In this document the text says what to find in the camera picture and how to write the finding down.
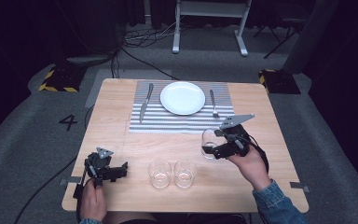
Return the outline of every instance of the jacket sleeve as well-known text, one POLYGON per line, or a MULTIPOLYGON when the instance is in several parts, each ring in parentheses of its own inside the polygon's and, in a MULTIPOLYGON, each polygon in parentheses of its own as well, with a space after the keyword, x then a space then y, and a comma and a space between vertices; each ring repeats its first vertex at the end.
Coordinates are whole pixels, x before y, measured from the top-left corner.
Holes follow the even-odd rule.
POLYGON ((92 218, 83 218, 79 224, 103 224, 103 223, 92 218))
POLYGON ((275 180, 260 191, 253 191, 259 212, 268 224, 308 223, 304 215, 286 197, 275 180))

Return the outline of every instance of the person's left hand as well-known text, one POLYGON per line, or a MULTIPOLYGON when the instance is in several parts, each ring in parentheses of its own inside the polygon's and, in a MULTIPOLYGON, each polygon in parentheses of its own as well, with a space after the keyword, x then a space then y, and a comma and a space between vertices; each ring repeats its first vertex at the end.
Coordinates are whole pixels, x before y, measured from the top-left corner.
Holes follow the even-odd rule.
POLYGON ((94 188, 94 179, 91 179, 83 189, 80 216, 103 221, 106 216, 106 200, 103 195, 103 187, 94 188))

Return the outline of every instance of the chair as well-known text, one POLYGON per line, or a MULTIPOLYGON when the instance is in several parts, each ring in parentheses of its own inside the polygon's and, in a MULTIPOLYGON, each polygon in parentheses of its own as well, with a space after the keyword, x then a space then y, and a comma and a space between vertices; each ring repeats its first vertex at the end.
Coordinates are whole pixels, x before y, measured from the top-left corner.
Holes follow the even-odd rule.
POLYGON ((300 34, 309 16, 310 15, 308 11, 301 5, 282 2, 273 3, 270 8, 269 22, 263 25, 254 35, 254 37, 258 36, 258 34, 260 34, 264 28, 268 27, 279 42, 279 44, 274 49, 272 49, 266 56, 264 56, 264 59, 267 59, 271 53, 278 49, 293 35, 300 34), (275 34, 273 29, 276 27, 287 29, 286 36, 283 40, 280 40, 280 38, 275 34))

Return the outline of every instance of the number 4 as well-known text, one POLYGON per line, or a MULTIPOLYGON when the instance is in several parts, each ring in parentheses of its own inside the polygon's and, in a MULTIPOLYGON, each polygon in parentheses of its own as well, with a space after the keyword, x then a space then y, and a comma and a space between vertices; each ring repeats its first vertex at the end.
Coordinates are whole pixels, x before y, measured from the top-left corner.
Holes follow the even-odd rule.
POLYGON ((70 115, 70 116, 68 116, 68 117, 66 117, 66 118, 64 118, 64 119, 62 119, 62 120, 60 120, 60 123, 66 123, 66 124, 68 124, 68 127, 66 128, 66 131, 67 131, 67 132, 69 132, 69 130, 71 129, 72 124, 77 123, 77 121, 74 121, 74 119, 75 119, 75 116, 74 116, 74 115, 70 115))

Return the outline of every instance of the black cable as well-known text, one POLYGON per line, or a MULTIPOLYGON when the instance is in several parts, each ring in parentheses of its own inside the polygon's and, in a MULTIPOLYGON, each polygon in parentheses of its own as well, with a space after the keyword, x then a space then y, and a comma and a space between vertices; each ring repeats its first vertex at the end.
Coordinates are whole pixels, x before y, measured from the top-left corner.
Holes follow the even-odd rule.
POLYGON ((179 78, 173 77, 173 76, 171 76, 170 74, 168 74, 168 73, 166 73, 166 72, 160 70, 159 68, 157 68, 157 67, 154 66, 153 64, 150 64, 150 63, 147 63, 147 62, 145 62, 145 61, 142 61, 142 60, 140 60, 140 59, 135 58, 134 56, 132 56, 131 54, 129 54, 129 53, 128 53, 126 50, 124 50, 123 48, 121 48, 121 49, 122 49, 126 54, 128 54, 130 57, 132 57, 133 59, 135 59, 136 61, 139 61, 139 62, 141 62, 141 63, 145 63, 145 64, 147 64, 147 65, 149 65, 149 66, 151 66, 151 67, 157 69, 160 73, 162 73, 162 74, 164 74, 164 75, 166 75, 166 76, 168 76, 168 77, 171 77, 171 78, 173 78, 173 79, 175 79, 175 80, 180 80, 179 78))
POLYGON ((118 56, 116 56, 116 62, 117 62, 117 78, 120 78, 120 73, 118 72, 118 68, 120 68, 120 63, 118 62, 118 56))
POLYGON ((114 58, 112 58, 110 61, 110 72, 112 73, 112 78, 115 78, 114 58))
POLYGON ((266 165, 267 173, 269 172, 269 159, 267 158, 266 152, 257 144, 255 141, 254 143, 252 141, 248 141, 247 139, 237 136, 238 138, 242 139, 243 141, 247 142, 249 145, 255 148, 255 150, 260 154, 261 160, 263 160, 264 164, 266 165))
POLYGON ((72 32, 74 33, 75 37, 77 38, 77 40, 79 41, 80 44, 82 44, 86 49, 88 49, 89 51, 93 52, 93 53, 98 53, 98 54, 105 54, 107 55, 106 58, 104 59, 98 59, 98 60, 92 60, 92 61, 88 61, 88 62, 83 62, 83 63, 75 63, 75 62, 69 62, 72 65, 75 66, 81 66, 81 67, 92 67, 92 66, 96 66, 102 63, 106 63, 109 62, 111 60, 111 58, 114 58, 117 55, 118 49, 113 49, 111 51, 108 52, 100 52, 97 51, 95 49, 90 48, 81 38, 80 36, 77 34, 74 26, 71 24, 71 22, 69 22, 69 19, 66 17, 65 13, 63 12, 62 7, 60 6, 60 4, 58 3, 57 0, 54 0, 55 4, 57 5, 58 9, 60 10, 61 14, 63 15, 63 17, 65 18, 66 23, 69 25, 69 27, 71 28, 72 32))
POLYGON ((146 48, 148 46, 151 46, 153 44, 155 44, 158 40, 164 39, 166 38, 168 35, 173 35, 173 31, 174 28, 172 28, 175 25, 175 22, 173 24, 171 24, 170 26, 161 29, 161 30, 155 30, 154 33, 149 34, 149 31, 151 29, 143 29, 143 30, 138 30, 138 31, 144 31, 146 30, 146 32, 143 35, 139 35, 138 31, 128 31, 125 35, 124 35, 124 41, 123 44, 124 46, 128 47, 128 48, 146 48), (140 39, 138 44, 132 44, 130 43, 130 41, 136 40, 136 39, 140 39), (143 45, 143 43, 145 43, 146 41, 152 41, 149 44, 143 45))
POLYGON ((88 125, 87 125, 87 115, 89 114, 89 112, 91 111, 91 109, 92 109, 94 106, 95 106, 95 104, 92 105, 92 106, 87 110, 86 116, 84 117, 84 129, 86 129, 86 130, 87 130, 87 127, 88 127, 88 125))
POLYGON ((16 217, 16 220, 14 221, 14 224, 18 223, 20 220, 20 217, 22 215, 22 213, 25 211, 25 208, 27 208, 27 206, 31 203, 31 201, 34 199, 34 197, 40 192, 40 190, 42 190, 48 183, 50 183, 55 177, 57 177, 60 173, 62 173, 66 168, 68 168, 68 166, 70 166, 72 164, 72 162, 74 162, 76 160, 77 157, 74 157, 68 164, 66 164, 59 172, 57 172, 57 174, 55 174, 52 178, 50 178, 45 184, 42 185, 42 187, 40 187, 32 196, 31 198, 27 201, 27 203, 22 207, 22 209, 20 210, 19 214, 16 217))

